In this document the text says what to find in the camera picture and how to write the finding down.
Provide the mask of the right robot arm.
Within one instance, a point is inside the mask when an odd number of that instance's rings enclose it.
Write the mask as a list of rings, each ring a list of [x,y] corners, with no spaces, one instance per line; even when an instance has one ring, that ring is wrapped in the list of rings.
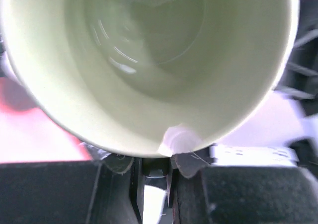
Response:
[[[294,48],[262,107],[210,147],[215,165],[318,166],[318,0],[301,0]]]

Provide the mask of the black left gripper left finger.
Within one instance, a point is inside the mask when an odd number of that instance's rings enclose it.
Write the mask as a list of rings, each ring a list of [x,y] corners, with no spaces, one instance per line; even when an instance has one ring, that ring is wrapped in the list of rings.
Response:
[[[142,209],[139,159],[0,166],[3,224],[140,224]]]

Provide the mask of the light green mug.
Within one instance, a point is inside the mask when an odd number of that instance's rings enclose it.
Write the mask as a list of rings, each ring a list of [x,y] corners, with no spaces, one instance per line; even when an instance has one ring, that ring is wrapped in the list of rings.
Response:
[[[59,126],[110,152],[162,157],[239,127],[280,80],[298,0],[0,0],[19,82]]]

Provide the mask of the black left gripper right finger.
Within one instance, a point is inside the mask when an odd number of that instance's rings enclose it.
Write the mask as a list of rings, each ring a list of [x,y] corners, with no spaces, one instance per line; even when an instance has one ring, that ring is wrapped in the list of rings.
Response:
[[[318,159],[301,154],[296,167],[208,167],[171,161],[177,172],[172,202],[176,224],[315,224]]]

